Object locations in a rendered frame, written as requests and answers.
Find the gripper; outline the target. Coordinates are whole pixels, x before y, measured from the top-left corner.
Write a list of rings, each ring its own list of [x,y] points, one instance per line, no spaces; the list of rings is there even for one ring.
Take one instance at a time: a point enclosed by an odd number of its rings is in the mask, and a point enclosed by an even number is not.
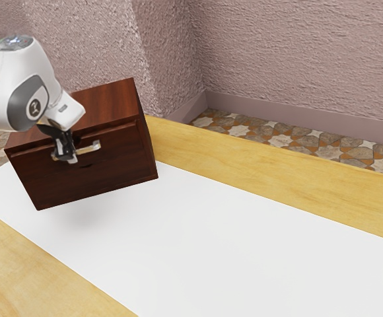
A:
[[[37,124],[38,129],[53,139],[55,148],[52,153],[53,160],[64,160],[69,164],[78,162],[76,150],[73,145],[72,132],[70,129],[62,131],[54,126]]]

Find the dark brown wooden drawer cabinet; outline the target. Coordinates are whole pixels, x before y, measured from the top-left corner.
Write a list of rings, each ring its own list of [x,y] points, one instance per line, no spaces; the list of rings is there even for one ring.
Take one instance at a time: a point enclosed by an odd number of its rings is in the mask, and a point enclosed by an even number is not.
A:
[[[86,110],[73,126],[75,147],[99,141],[75,164],[52,159],[53,142],[37,127],[11,133],[5,153],[38,210],[158,177],[151,138],[132,78],[72,93]]]

